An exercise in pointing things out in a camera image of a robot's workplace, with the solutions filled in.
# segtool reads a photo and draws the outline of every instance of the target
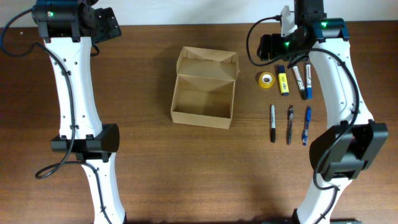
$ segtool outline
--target yellow tape roll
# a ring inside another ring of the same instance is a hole
[[[275,82],[275,76],[271,72],[263,72],[259,78],[259,85],[263,88],[270,88]]]

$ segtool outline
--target cardboard box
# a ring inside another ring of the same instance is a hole
[[[183,47],[177,60],[173,122],[228,129],[238,73],[236,52]]]

